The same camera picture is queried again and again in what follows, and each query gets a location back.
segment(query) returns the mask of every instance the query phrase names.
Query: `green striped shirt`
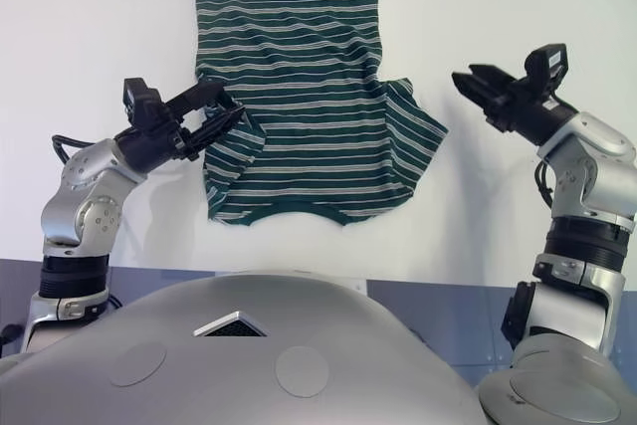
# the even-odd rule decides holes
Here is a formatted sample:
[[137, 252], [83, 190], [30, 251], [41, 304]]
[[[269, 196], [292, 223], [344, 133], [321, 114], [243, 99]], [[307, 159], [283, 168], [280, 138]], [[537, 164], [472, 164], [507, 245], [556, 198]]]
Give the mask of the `green striped shirt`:
[[378, 79], [377, 0], [196, 2], [197, 75], [226, 81], [249, 113], [206, 149], [210, 218], [346, 224], [413, 195], [447, 130], [407, 79]]

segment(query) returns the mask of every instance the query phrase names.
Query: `fabric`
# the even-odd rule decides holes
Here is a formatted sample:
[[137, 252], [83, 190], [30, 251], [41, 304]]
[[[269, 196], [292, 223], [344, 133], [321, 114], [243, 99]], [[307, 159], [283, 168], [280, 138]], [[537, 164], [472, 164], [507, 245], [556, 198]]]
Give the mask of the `fabric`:
[[197, 75], [250, 116], [206, 149], [212, 219], [287, 211], [340, 224], [413, 195], [447, 130], [408, 80], [381, 82], [377, 0], [196, 0]]

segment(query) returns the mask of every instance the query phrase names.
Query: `gray surface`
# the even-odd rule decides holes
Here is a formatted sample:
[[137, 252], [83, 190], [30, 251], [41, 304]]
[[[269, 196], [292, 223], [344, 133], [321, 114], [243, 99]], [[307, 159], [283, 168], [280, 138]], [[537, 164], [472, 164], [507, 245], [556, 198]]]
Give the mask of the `gray surface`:
[[368, 281], [367, 292], [446, 362], [495, 365], [485, 288]]
[[[39, 263], [0, 260], [0, 324], [26, 319], [31, 295], [39, 283]], [[111, 291], [129, 304], [153, 291], [190, 279], [214, 273], [111, 268]], [[478, 382], [494, 369], [506, 369], [511, 362], [511, 347], [500, 332], [500, 325], [511, 288], [468, 288], [445, 285], [419, 285], [369, 281], [369, 295], [393, 311], [405, 323], [430, 342], [454, 369], [470, 384]], [[439, 310], [453, 304], [460, 320], [451, 314], [452, 325], [441, 322]], [[476, 317], [476, 326], [463, 324]], [[475, 353], [475, 337], [471, 332], [486, 325], [477, 337], [480, 350]], [[17, 352], [16, 345], [5, 346], [8, 353]], [[485, 351], [492, 350], [492, 359]], [[637, 392], [637, 292], [624, 293], [618, 319], [615, 349], [611, 359], [629, 386]]]
[[[192, 336], [228, 311], [271, 334]], [[11, 368], [0, 393], [0, 422], [22, 425], [486, 424], [471, 387], [389, 311], [307, 276], [165, 288]]]

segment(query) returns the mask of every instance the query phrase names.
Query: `black cable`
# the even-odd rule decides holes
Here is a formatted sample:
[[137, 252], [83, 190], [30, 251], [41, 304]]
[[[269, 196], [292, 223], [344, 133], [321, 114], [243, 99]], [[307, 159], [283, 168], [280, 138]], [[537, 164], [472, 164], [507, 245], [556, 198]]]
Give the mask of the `black cable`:
[[53, 142], [53, 150], [63, 163], [69, 161], [69, 154], [65, 152], [63, 145], [70, 146], [72, 148], [86, 148], [94, 143], [88, 141], [79, 141], [78, 139], [68, 138], [67, 136], [61, 136], [60, 134], [54, 134], [51, 137]]
[[123, 304], [121, 303], [121, 301], [117, 297], [115, 297], [113, 294], [108, 295], [108, 302], [115, 309], [121, 309], [123, 307]]
[[534, 177], [535, 177], [535, 184], [537, 185], [537, 190], [539, 191], [541, 199], [543, 199], [544, 203], [546, 203], [546, 206], [550, 208], [553, 205], [553, 198], [551, 196], [553, 190], [549, 188], [548, 185], [546, 184], [547, 169], [548, 169], [548, 164], [541, 161], [540, 163], [537, 164], [537, 167], [535, 168]]

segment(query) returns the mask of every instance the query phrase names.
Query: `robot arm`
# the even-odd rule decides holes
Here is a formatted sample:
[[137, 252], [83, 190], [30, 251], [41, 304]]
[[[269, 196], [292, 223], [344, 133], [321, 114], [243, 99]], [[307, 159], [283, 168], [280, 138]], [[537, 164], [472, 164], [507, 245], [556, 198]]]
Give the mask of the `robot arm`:
[[[454, 74], [459, 91], [500, 131], [538, 146], [535, 172], [551, 208], [539, 282], [519, 283], [502, 331], [511, 370], [488, 376], [481, 403], [498, 424], [634, 423], [637, 403], [608, 360], [624, 287], [621, 274], [637, 211], [635, 147], [623, 134], [555, 94], [567, 71], [566, 47], [532, 52], [527, 76], [470, 66]], [[555, 174], [554, 196], [545, 169]]]
[[[62, 143], [87, 143], [53, 138], [66, 164], [60, 188], [42, 214], [40, 291], [31, 300], [23, 351], [36, 325], [86, 321], [104, 311], [108, 255], [130, 191], [169, 159], [196, 159], [244, 113], [223, 84], [206, 80], [164, 103], [143, 79], [126, 79], [123, 101], [131, 127], [115, 138], [89, 144], [71, 158]], [[216, 114], [199, 129], [191, 132], [181, 126], [187, 113], [207, 105], [217, 106]]]

